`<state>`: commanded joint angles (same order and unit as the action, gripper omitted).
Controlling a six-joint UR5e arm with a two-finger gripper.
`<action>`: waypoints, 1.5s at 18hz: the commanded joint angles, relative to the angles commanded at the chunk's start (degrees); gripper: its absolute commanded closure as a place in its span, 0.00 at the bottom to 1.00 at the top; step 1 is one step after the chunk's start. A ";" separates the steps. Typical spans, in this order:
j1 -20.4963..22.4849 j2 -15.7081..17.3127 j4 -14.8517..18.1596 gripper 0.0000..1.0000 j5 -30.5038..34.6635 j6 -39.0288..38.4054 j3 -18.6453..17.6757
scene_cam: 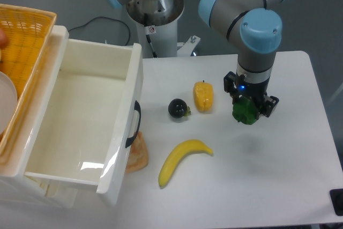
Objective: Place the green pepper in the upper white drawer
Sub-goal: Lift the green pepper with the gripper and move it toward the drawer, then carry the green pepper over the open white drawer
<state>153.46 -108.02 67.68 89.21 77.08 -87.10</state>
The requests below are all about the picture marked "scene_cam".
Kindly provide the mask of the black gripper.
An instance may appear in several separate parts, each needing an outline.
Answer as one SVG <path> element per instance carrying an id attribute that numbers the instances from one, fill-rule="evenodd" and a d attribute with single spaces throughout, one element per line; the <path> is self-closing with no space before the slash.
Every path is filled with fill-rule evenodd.
<path id="1" fill-rule="evenodd" d="M 232 104 L 238 102 L 240 97 L 245 97 L 258 106 L 257 118 L 270 117 L 276 109 L 279 98 L 267 95 L 269 78 L 260 83 L 248 83 L 243 80 L 243 75 L 238 76 L 230 71 L 223 78 L 223 87 L 232 98 Z"/>

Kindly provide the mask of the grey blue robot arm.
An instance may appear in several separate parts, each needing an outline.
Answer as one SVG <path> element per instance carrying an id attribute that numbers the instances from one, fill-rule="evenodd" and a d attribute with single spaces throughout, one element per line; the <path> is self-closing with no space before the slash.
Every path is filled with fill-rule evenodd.
<path id="1" fill-rule="evenodd" d="M 145 57 L 173 57 L 178 52 L 176 25 L 184 0 L 107 0 L 124 6 L 136 23 Z M 285 0 L 200 0 L 198 14 L 238 50 L 237 68 L 223 79 L 233 103 L 233 117 L 249 124 L 268 117 L 279 100 L 267 94 L 282 21 L 271 6 Z"/>

